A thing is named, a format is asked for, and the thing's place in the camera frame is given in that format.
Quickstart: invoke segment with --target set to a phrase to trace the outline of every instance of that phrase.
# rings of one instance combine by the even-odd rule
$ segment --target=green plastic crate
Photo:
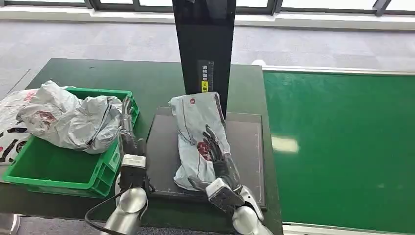
[[[133,124],[139,108],[129,91],[68,88],[80,99],[99,95],[132,100]],[[118,139],[102,154],[59,148],[41,138],[32,136],[12,165],[3,174],[3,180],[26,187],[29,191],[82,197],[106,197],[120,164]]]

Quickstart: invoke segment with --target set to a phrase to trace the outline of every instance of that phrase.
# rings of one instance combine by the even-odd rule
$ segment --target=crumpled plastic bag
[[[118,135],[122,102],[75,95],[48,81],[16,116],[30,133],[58,147],[103,153]]]
[[[169,105],[179,129],[179,155],[182,163],[173,179],[177,186],[196,191],[188,180],[189,176],[209,183],[216,179],[208,146],[203,142],[206,125],[216,134],[223,153],[231,152],[226,139],[219,94],[206,92],[183,95],[172,98]]]

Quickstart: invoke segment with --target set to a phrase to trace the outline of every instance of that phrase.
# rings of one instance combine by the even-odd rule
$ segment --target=yellow label
[[[202,92],[209,91],[209,82],[202,81]]]

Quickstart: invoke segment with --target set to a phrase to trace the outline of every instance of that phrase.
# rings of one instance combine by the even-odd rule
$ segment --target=black cable
[[[112,196],[111,198],[108,198],[107,200],[105,200],[105,201],[103,201],[103,202],[99,203],[98,205],[96,205],[96,206],[92,207],[91,209],[89,209],[89,210],[87,211],[87,213],[85,214],[85,218],[84,218],[85,222],[86,222],[88,225],[90,225],[91,227],[93,227],[93,228],[95,228],[95,229],[97,229],[97,230],[100,230],[101,232],[104,232],[104,233],[108,233],[108,234],[111,234],[111,235],[127,235],[127,234],[123,234],[123,233],[120,233],[120,232],[117,232],[117,231],[114,231],[114,230],[111,230],[111,229],[106,229],[106,228],[104,228],[104,227],[102,227],[102,226],[100,226],[100,225],[98,225],[98,224],[96,224],[96,223],[94,223],[94,222],[90,221],[90,219],[88,218],[88,215],[89,215],[90,213],[94,212],[94,211],[95,211],[98,207],[100,207],[102,204],[104,204],[104,203],[106,203],[106,202],[108,202],[108,201],[110,201],[110,200],[112,200],[112,199],[114,199],[114,198],[119,197],[121,194],[125,193],[125,192],[129,189],[129,188],[127,188],[127,189],[124,189],[124,190],[120,191],[118,194],[116,194],[116,195]]]

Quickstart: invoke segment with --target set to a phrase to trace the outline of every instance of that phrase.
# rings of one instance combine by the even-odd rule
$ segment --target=gray carpet floor
[[[415,33],[236,27],[232,62],[415,71]],[[179,62],[174,25],[0,21],[0,99],[50,58]],[[81,221],[23,218],[19,235],[92,235]],[[144,228],[141,234],[208,234]]]

